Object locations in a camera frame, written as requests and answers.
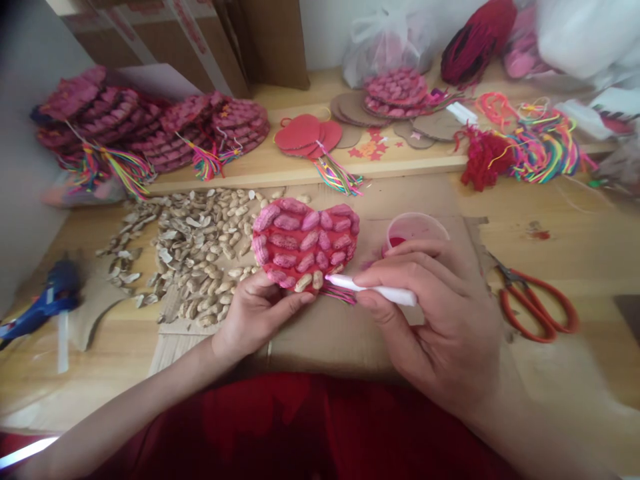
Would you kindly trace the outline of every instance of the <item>pile of peanut shells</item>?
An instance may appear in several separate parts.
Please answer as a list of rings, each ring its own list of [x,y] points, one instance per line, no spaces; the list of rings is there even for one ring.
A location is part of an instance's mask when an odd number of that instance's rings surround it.
[[[284,192],[284,188],[278,189],[271,198],[281,198]],[[301,195],[298,200],[309,203],[311,198]],[[109,280],[127,288],[126,283],[133,281],[130,278],[140,276],[130,273],[133,257],[140,256],[140,249],[128,251],[127,243],[157,220],[158,234],[151,240],[157,272],[147,282],[153,292],[136,296],[136,306],[156,303],[174,288],[181,303],[177,318],[161,314],[158,323],[188,319],[208,327],[226,317],[237,283],[260,270],[253,253],[251,266],[239,264],[246,263],[242,258],[251,250],[253,222],[269,202],[253,190],[218,188],[127,203],[130,212],[123,219],[121,230],[96,255],[115,256]]]

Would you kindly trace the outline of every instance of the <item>scissors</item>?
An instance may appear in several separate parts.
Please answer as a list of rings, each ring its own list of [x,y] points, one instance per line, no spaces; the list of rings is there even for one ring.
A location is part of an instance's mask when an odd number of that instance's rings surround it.
[[[578,314],[573,304],[566,296],[564,296],[564,294],[562,294],[562,292],[560,292],[560,290],[540,279],[530,277],[522,272],[518,272],[517,270],[506,268],[496,257],[493,255],[491,256],[495,260],[498,269],[505,279],[505,288],[501,289],[499,293],[502,310],[504,311],[509,323],[512,324],[516,330],[520,331],[525,338],[540,343],[551,343],[557,338],[557,332],[574,333],[578,330],[580,323]],[[514,283],[520,283],[522,291],[517,289],[514,286]],[[566,327],[564,325],[560,325],[552,318],[552,316],[550,316],[538,296],[536,296],[529,286],[530,283],[546,290],[552,297],[558,300],[567,315]],[[512,296],[514,296],[516,300],[529,310],[532,316],[540,322],[540,325],[545,331],[545,335],[543,337],[538,337],[532,334],[530,331],[526,330],[520,322],[518,322],[509,304],[509,294],[512,294]]]

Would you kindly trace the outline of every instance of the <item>small plastic cup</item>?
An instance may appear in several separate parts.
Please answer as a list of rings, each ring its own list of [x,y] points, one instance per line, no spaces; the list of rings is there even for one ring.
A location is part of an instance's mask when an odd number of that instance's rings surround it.
[[[391,220],[382,254],[407,240],[449,240],[449,232],[435,218],[418,212],[407,212]]]

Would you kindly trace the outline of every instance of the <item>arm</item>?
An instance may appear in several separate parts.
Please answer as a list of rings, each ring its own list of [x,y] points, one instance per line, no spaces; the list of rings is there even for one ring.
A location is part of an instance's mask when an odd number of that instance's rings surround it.
[[[410,326],[375,291],[357,294],[373,314],[389,357],[418,390],[460,418],[529,479],[613,479],[593,456],[555,430],[528,398],[502,341],[495,302],[439,241],[407,241],[354,278],[363,287],[412,290],[425,316]]]
[[[216,335],[82,420],[18,469],[16,478],[74,479],[90,474],[164,410],[222,378],[266,344],[288,318],[313,300],[310,293],[280,298],[264,272],[244,280]]]

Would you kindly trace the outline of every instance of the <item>wooden table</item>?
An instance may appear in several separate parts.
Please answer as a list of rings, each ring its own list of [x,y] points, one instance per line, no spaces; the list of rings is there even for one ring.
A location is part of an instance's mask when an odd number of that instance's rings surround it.
[[[272,104],[263,103],[293,108],[304,95],[283,93],[272,98]],[[332,95],[327,92],[326,98]],[[489,218],[481,227],[489,250],[506,265],[560,288],[581,317],[579,334],[562,335],[552,346],[520,338],[511,344],[530,394],[560,428],[586,441],[620,474],[640,474],[640,347],[612,298],[640,293],[638,212],[622,203],[612,208],[566,179],[548,185],[501,179],[484,193],[463,187],[457,173],[450,174],[449,181],[463,215]],[[565,196],[576,207],[595,213],[577,210]],[[39,293],[46,272],[64,250],[102,248],[122,216],[118,206],[72,212],[20,290],[12,313]],[[548,230],[551,238],[533,239],[528,234],[532,222]],[[150,228],[131,244],[146,247],[137,271],[155,271],[149,248],[154,234]],[[501,285],[494,273],[488,280],[494,290]],[[100,322],[88,352],[71,352],[71,368],[60,376],[55,374],[53,324],[14,342],[0,353],[0,427],[64,431],[144,379],[157,341],[157,313],[158,305],[138,310],[133,301],[122,302]]]

